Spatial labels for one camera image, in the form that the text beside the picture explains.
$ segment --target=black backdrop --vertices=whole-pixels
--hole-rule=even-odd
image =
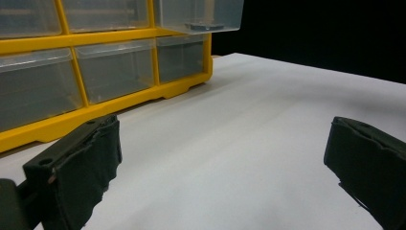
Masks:
[[[245,0],[214,55],[243,53],[406,83],[406,0]]]

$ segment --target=white surface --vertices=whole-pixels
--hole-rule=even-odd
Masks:
[[[406,140],[406,85],[259,57],[119,116],[124,162],[84,229],[382,229],[323,163],[334,116]],[[0,177],[50,144],[2,158]]]

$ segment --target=yellow plastic frame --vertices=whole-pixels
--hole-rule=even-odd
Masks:
[[[171,32],[155,27],[153,0],[147,0],[149,27],[145,29],[102,32],[91,34],[71,34],[68,23],[62,8],[61,0],[55,0],[59,20],[62,27],[62,34],[55,36],[17,38],[0,40],[0,56],[25,53],[35,50],[45,50],[69,47],[73,55],[73,66],[77,77],[79,91],[83,100],[83,108],[64,113],[39,122],[31,123],[26,126],[20,126],[4,132],[0,132],[0,152],[11,150],[13,148],[34,142],[50,142],[58,139],[80,124],[105,114],[113,113],[124,108],[131,107],[146,101],[171,98],[185,93],[190,87],[208,81],[213,73],[213,60],[211,57],[212,37],[209,34],[208,39],[204,41],[203,53],[203,73],[185,77],[180,80],[165,84],[159,82],[159,69],[157,50],[152,50],[152,64],[154,72],[155,85],[149,89],[139,91],[133,94],[125,95],[120,98],[110,100],[104,103],[89,104],[83,81],[81,79],[78,61],[74,52],[74,46],[126,41],[140,38],[154,38],[166,35],[180,35],[177,32]]]

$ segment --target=white tabletop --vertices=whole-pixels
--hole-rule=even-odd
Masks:
[[[323,163],[334,116],[406,141],[406,85],[215,58],[207,83],[119,115],[124,162],[84,229],[380,230]],[[22,182],[49,145],[1,158],[0,177]]]

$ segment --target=transparent drawer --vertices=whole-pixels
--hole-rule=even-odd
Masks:
[[[148,27],[147,0],[62,0],[73,33]]]
[[[89,103],[97,104],[150,88],[153,39],[76,47]]]
[[[0,38],[60,33],[54,0],[0,0]]]
[[[69,49],[0,57],[0,131],[82,107]]]
[[[154,0],[158,26],[185,34],[238,30],[244,0]]]
[[[160,82],[169,82],[203,72],[205,34],[157,38]]]

